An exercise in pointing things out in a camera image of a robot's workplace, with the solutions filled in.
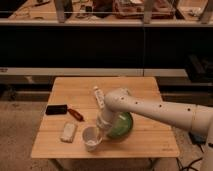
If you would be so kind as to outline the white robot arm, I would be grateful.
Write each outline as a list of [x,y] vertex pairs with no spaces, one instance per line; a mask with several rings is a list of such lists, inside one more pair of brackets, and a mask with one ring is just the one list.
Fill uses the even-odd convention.
[[213,107],[140,99],[119,88],[104,97],[104,108],[97,117],[99,129],[108,132],[120,112],[132,112],[205,137],[200,171],[213,171]]

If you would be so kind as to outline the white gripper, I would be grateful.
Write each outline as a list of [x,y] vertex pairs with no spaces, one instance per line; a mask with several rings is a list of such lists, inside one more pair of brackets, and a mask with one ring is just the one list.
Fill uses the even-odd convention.
[[106,139],[106,133],[108,133],[112,129],[116,119],[117,119],[116,112],[113,112],[108,108],[104,108],[101,111],[96,120],[96,125],[100,129],[98,135],[100,140]]

